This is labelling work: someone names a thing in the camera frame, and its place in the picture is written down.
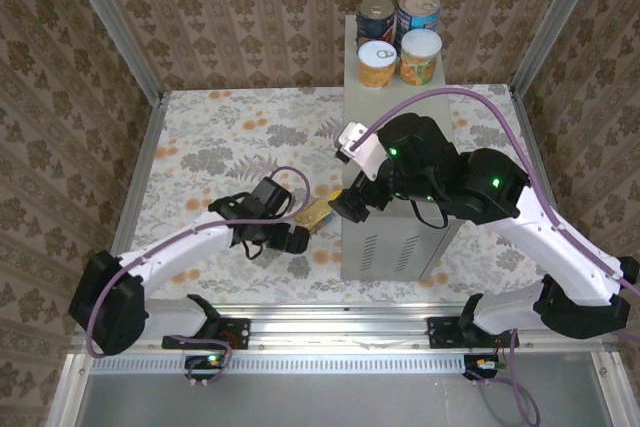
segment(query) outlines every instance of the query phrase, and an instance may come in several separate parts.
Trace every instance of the food can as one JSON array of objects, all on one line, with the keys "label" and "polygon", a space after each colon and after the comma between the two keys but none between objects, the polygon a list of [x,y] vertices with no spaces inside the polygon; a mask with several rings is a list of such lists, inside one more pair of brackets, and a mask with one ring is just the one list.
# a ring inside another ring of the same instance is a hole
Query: food can
[{"label": "food can", "polygon": [[358,49],[358,79],[365,87],[381,89],[391,83],[396,70],[396,50],[387,42],[372,40]]},{"label": "food can", "polygon": [[435,32],[440,17],[440,0],[400,0],[394,45],[399,51],[402,37],[413,29],[429,29]]},{"label": "food can", "polygon": [[432,30],[411,30],[402,38],[400,78],[409,85],[431,82],[436,71],[442,39]]},{"label": "food can", "polygon": [[363,0],[356,13],[358,34],[356,46],[370,40],[382,40],[391,43],[395,5],[392,0]]}]

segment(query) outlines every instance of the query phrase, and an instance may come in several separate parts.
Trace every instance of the table surface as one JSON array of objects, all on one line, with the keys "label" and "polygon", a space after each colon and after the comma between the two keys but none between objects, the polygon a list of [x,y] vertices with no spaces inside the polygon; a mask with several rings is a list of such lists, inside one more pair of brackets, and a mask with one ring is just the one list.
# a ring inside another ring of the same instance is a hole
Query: table surface
[{"label": "table surface", "polygon": [[[500,108],[525,148],[504,85],[468,88]],[[459,151],[502,150],[515,160],[492,114],[473,99],[449,96]],[[134,248],[184,226],[213,200],[251,190],[276,166],[309,177],[312,195],[340,186],[333,139],[342,126],[343,89],[252,89],[173,92],[140,212]],[[302,198],[302,182],[278,181]],[[362,303],[464,301],[476,292],[523,287],[542,271],[505,238],[467,222],[431,278],[422,282],[340,280],[341,222],[312,236],[303,255],[265,251],[251,262],[241,248],[203,259],[156,291],[156,298],[199,294],[213,303]]]}]

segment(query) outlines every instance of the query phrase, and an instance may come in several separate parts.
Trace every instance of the brown damask wallpaper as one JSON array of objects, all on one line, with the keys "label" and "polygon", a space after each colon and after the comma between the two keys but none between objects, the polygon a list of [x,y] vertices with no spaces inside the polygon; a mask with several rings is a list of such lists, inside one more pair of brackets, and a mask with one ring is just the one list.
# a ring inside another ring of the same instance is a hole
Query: brown damask wallpaper
[{"label": "brown damask wallpaper", "polygon": [[0,0],[0,425],[41,425],[150,106],[88,0]]},{"label": "brown damask wallpaper", "polygon": [[[580,0],[525,106],[560,211],[607,251],[640,259],[640,0]],[[624,349],[640,398],[640,346]]]},{"label": "brown damask wallpaper", "polygon": [[[508,83],[552,0],[442,0],[450,83]],[[116,0],[166,90],[342,84],[360,0]]]}]

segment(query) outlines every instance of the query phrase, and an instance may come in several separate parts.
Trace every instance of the blue can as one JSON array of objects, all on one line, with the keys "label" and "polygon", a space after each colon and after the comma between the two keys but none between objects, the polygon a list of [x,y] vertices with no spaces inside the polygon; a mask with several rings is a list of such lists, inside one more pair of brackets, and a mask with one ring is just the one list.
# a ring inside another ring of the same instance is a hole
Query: blue can
[{"label": "blue can", "polygon": [[436,31],[440,17],[440,0],[400,0],[396,20],[394,46],[400,51],[402,37],[413,29]]}]

